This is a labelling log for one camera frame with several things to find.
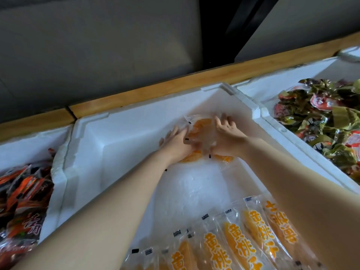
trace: wooden edge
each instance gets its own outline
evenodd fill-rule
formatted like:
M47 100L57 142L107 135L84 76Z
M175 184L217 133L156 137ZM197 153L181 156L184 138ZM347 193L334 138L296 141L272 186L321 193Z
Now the wooden edge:
M74 121L75 119L66 109L59 109L5 122L0 124L0 141L67 126Z
M212 83L227 82L234 84L279 69L329 58L341 49L359 44L360 32L357 32L344 38L210 69L139 89L75 104L70 106L70 109L77 118L81 118Z

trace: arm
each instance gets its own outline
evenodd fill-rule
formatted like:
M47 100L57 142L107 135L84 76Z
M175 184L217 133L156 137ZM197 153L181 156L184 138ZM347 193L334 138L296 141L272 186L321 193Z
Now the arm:
M92 200L14 269L119 270L164 170L191 153L175 127L161 149Z
M359 267L359 195L247 137L230 117L216 117L216 127L212 152L240 157L250 166L329 270Z

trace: forearm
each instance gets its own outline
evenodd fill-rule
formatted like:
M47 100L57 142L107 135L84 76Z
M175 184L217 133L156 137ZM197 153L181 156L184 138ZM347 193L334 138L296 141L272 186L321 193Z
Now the forearm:
M50 235L16 269L118 270L167 160L149 155Z
M359 196L304 167L263 140L246 139L238 143L238 150L239 156L248 163L328 268L353 269L360 240Z

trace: left hand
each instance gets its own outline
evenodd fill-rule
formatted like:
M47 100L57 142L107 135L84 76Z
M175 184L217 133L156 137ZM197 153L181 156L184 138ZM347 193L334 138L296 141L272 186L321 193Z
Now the left hand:
M160 139L158 153L161 154L169 165L177 163L198 149L199 144L184 144L184 138L189 128L182 130L175 126L164 138Z

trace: gray wall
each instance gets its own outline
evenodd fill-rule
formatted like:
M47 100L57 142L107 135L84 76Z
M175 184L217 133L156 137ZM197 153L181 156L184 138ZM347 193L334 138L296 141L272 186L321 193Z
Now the gray wall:
M296 49L360 30L360 0L279 0L235 61Z
M198 0L67 0L0 11L0 122L201 68Z

